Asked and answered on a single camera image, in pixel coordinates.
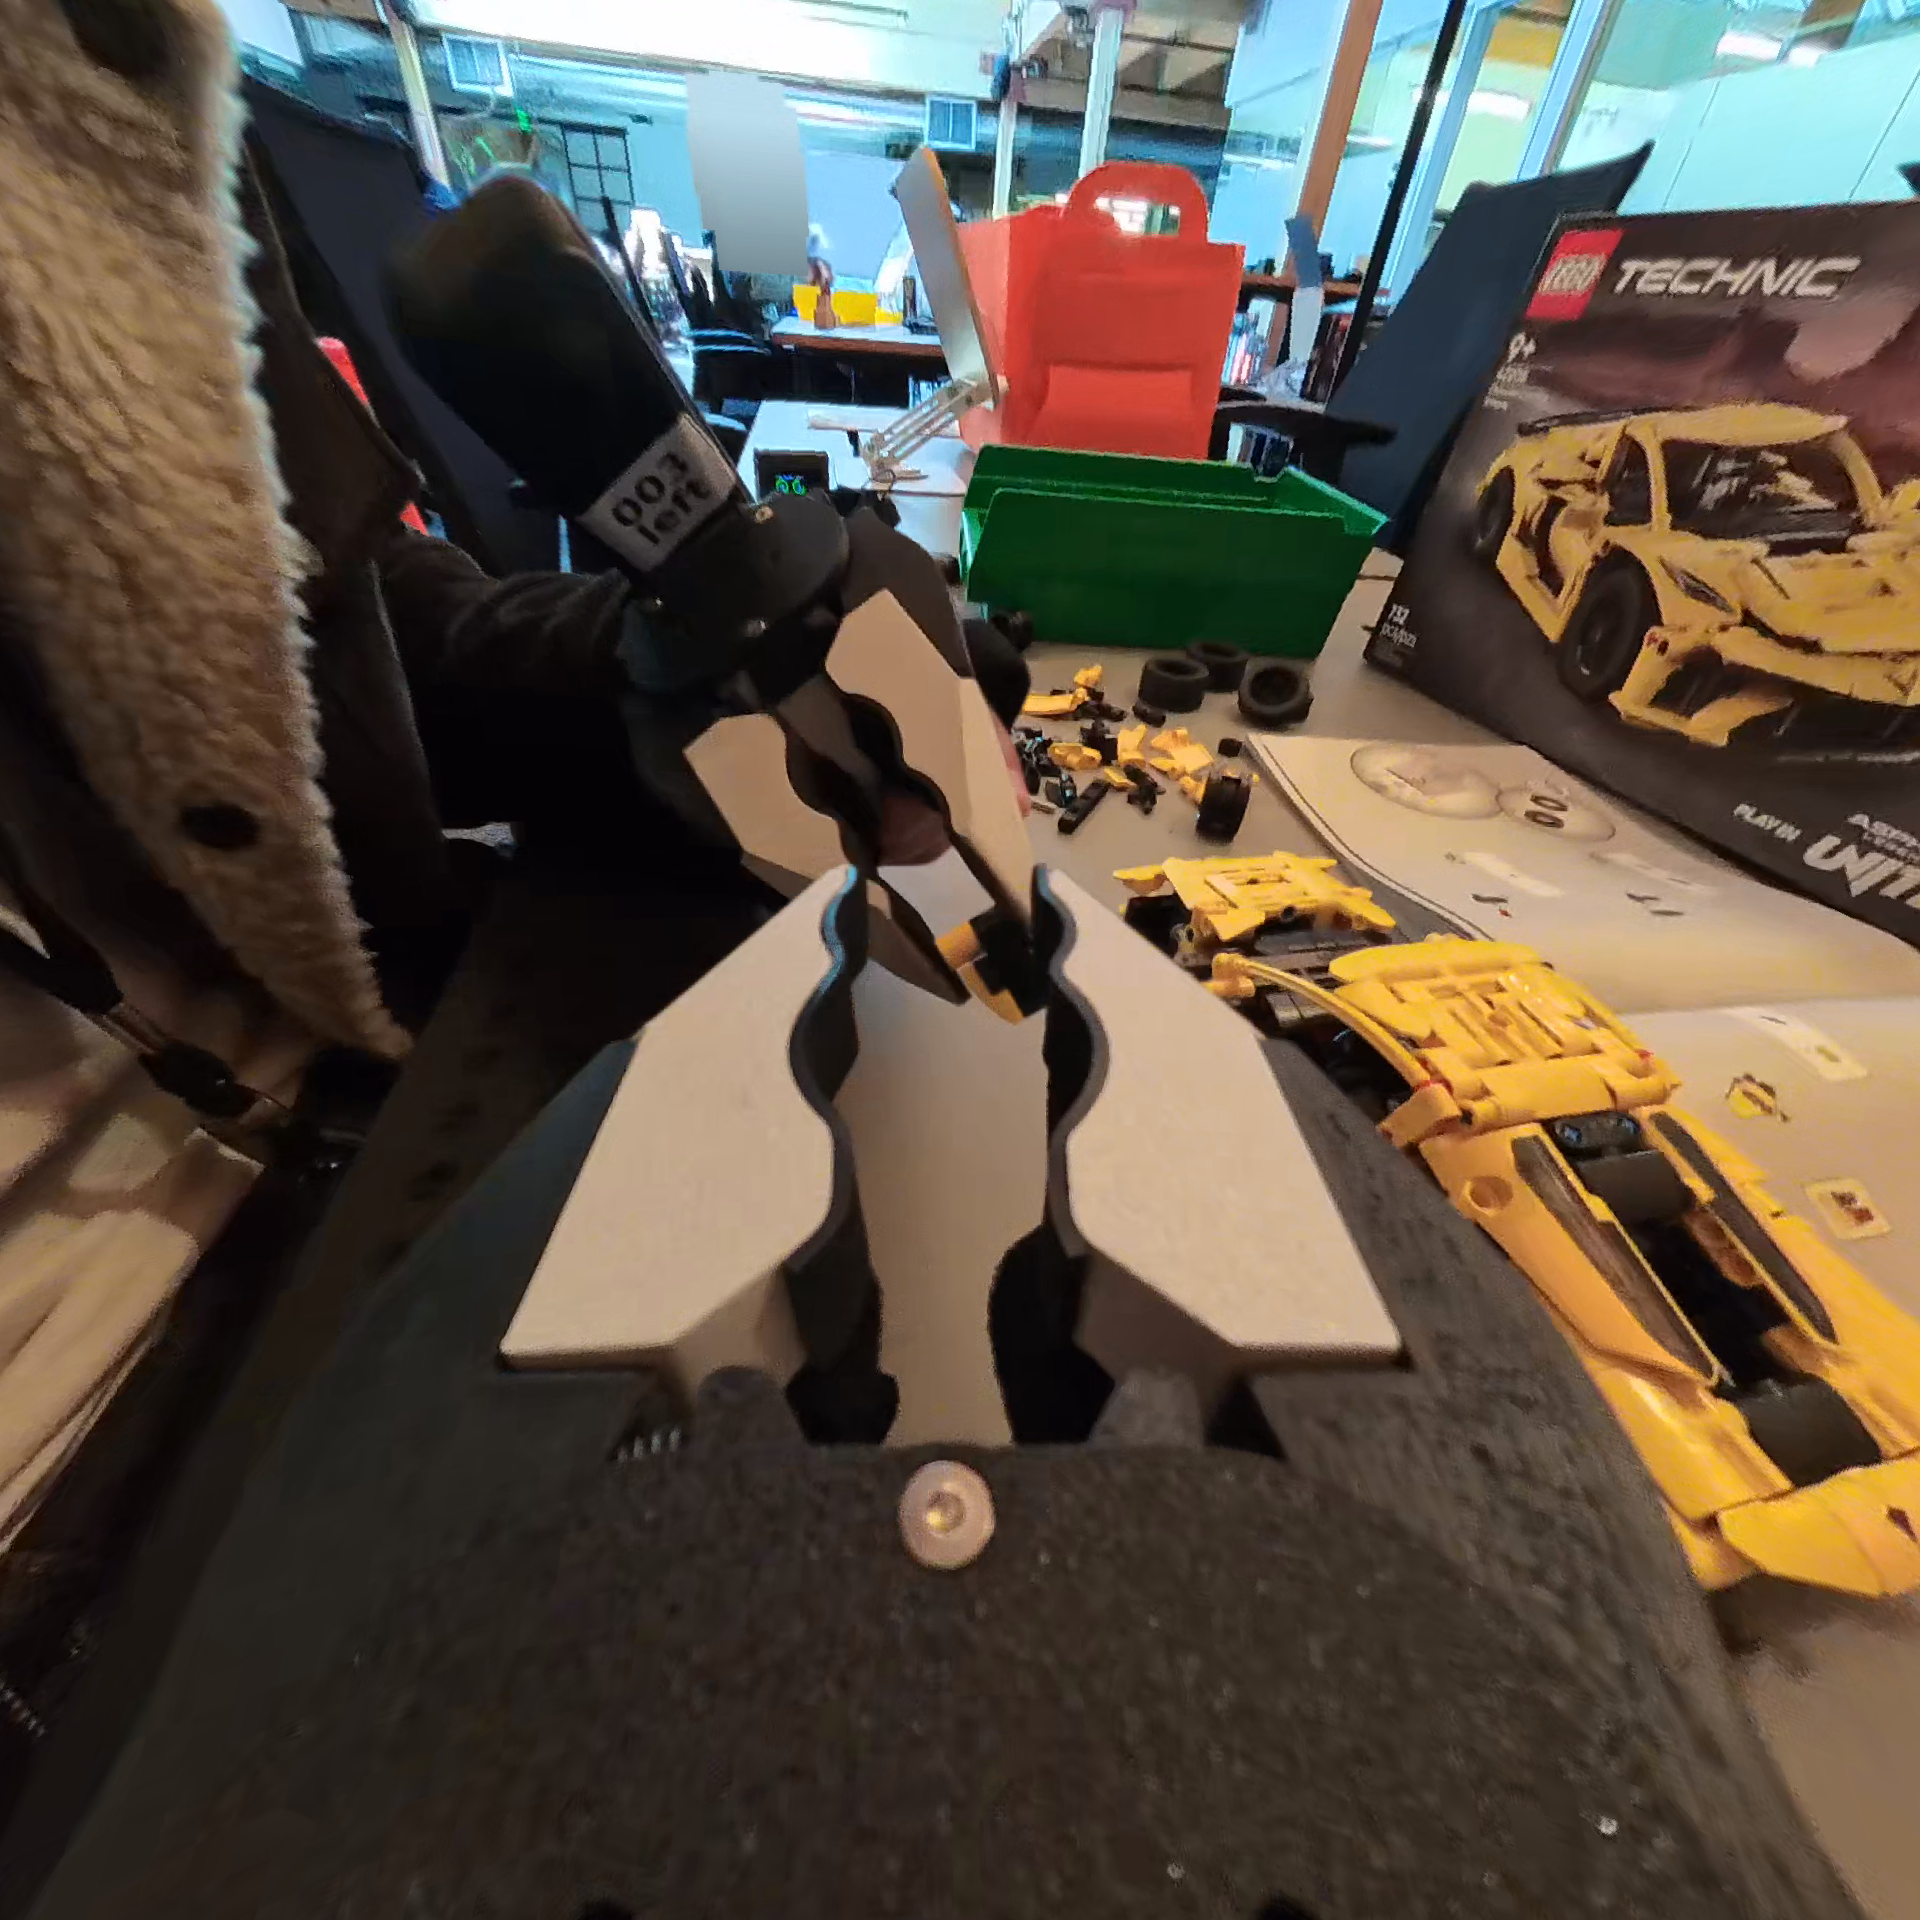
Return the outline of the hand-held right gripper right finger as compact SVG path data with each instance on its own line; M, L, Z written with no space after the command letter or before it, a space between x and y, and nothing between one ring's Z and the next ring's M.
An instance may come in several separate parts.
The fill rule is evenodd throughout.
M1037 869L1039 1227L990 1288L1013 1440L1093 1438L1131 1380L1198 1426L1256 1380L1399 1368L1407 1338L1270 1046L1058 869Z

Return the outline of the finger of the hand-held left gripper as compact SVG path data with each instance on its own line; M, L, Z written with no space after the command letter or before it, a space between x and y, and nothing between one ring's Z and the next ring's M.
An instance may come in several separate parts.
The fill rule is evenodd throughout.
M848 853L876 865L885 784L941 798L952 857L983 897L972 919L1002 908L1037 947L1037 855L1013 743L980 682L952 666L902 601L883 591L836 624L819 673L781 700L781 730L798 751L798 792L842 828Z
M919 910L874 866L862 866L842 827L797 791L789 746L777 718L740 715L717 721L684 751L746 873L784 900L798 900L823 877L858 871L868 902L870 960L929 996L967 1002L968 986L939 952Z

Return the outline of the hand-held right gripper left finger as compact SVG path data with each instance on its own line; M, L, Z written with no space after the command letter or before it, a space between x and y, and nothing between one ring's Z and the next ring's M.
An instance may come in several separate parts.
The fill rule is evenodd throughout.
M866 879L829 871L619 1050L621 1075L499 1356L773 1380L819 1445L901 1413L838 1095L858 1054Z

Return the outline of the small yellow brick connector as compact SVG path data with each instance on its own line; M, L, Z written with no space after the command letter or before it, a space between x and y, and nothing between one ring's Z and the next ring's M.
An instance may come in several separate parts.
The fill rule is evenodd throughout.
M1008 1024L1044 1012L1048 976L1019 916L989 908L939 937L939 955L974 1002Z

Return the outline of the person's left forearm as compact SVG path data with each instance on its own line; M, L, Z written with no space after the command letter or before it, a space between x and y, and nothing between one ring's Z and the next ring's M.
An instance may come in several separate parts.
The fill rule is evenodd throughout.
M697 843L633 753L621 577L499 581L459 547L400 529L379 587L445 828L511 827L634 853Z

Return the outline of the white table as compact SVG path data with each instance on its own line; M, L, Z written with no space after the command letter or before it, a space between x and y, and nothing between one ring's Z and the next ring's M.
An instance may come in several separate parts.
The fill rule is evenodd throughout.
M870 480L860 449L897 417L893 406L767 398L756 411L739 471L758 494L760 465L789 468L795 458L819 455L829 465L831 486L860 493ZM889 490L899 530L934 556L954 556L974 467L977 452L956 430L919 446Z

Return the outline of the pile of yellow black brick parts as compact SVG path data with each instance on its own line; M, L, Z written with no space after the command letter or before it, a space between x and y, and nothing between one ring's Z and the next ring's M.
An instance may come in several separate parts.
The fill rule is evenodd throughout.
M1134 698L1120 703L1105 668L1091 665L1023 700L1013 729L1021 777L1061 839L1077 837L1111 798L1150 814L1176 794L1196 816L1206 775L1225 763L1247 767L1238 738L1211 746L1185 727L1203 707L1164 715L1138 705L1138 690L1140 678Z

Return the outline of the green storage bin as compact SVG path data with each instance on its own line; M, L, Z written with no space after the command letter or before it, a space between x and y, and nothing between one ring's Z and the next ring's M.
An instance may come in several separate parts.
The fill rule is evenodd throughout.
M1384 527L1296 468L987 444L959 564L968 603L1048 645L1315 661Z

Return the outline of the yellow brick car model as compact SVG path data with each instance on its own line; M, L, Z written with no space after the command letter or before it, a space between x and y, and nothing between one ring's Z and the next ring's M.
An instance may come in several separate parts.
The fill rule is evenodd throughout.
M1911 1001L1681 1016L1674 1062L1513 941L1411 937L1327 857L1117 871L1127 924L1302 1050L1519 1271L1710 1592L1918 1580Z

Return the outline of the red plastic bin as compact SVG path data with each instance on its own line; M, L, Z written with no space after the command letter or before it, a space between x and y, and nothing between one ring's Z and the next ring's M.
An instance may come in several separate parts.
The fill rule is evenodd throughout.
M1109 160L1061 204L974 220L962 258L1001 395L961 433L989 444L1200 463L1244 253L1208 237L1198 179Z

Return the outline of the open instruction booklet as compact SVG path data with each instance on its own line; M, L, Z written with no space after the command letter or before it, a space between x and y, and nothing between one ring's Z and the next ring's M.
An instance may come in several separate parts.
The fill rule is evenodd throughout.
M1899 1309L1918 1309L1918 960L1523 746L1259 732L1265 778L1411 937L1537 951L1679 1104Z

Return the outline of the black office chair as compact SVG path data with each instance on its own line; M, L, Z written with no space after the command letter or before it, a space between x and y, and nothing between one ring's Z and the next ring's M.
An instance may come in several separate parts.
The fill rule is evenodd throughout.
M1272 398L1256 389L1226 385L1216 393L1206 458L1225 463L1237 428L1261 430L1290 444L1292 463L1304 471L1336 471L1361 449L1387 446L1396 428L1364 419L1330 414L1302 398Z

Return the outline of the toy car set box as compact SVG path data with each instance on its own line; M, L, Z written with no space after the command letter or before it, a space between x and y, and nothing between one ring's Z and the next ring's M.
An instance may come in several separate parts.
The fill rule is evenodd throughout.
M1918 203L1566 218L1366 665L1918 941Z

